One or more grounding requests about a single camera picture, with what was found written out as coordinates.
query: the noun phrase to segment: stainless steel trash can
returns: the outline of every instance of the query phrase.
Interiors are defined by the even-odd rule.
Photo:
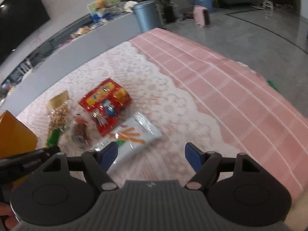
[[[155,0],[140,2],[133,7],[142,33],[163,27],[158,9]]]

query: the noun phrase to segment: plastic snack bag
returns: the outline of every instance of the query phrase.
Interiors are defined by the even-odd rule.
[[[88,147],[91,139],[88,133],[89,122],[80,115],[76,115],[68,121],[64,128],[64,136],[68,142],[77,147]]]
[[[68,121],[69,102],[70,99],[68,92],[64,91],[50,99],[46,105],[47,114],[50,119],[46,142],[47,147],[58,144],[58,141],[63,133],[64,126]]]
[[[161,132],[143,114],[136,112],[105,138],[102,138],[92,149],[101,151],[109,143],[117,142],[118,157],[108,170],[112,171],[160,137]]]
[[[127,91],[108,78],[86,94],[79,105],[91,113],[99,133],[105,136],[118,123],[120,109],[130,102]]]

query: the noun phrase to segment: white snack bag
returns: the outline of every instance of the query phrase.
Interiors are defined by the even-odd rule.
[[[143,114],[136,112],[99,140],[92,149],[101,151],[109,143],[117,142],[118,156],[108,170],[110,172],[160,137],[161,132]]]

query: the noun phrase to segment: floor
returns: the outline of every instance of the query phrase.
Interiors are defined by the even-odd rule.
[[[271,80],[308,117],[308,24],[283,10],[274,11],[272,16],[266,16],[264,10],[251,10],[249,6],[220,9],[210,14],[211,26],[206,28],[194,20],[166,28],[248,65]]]

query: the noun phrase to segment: human hand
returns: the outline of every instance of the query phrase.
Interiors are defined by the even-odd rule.
[[[18,224],[10,205],[4,202],[0,202],[0,216],[8,216],[4,223],[8,229],[12,229]]]

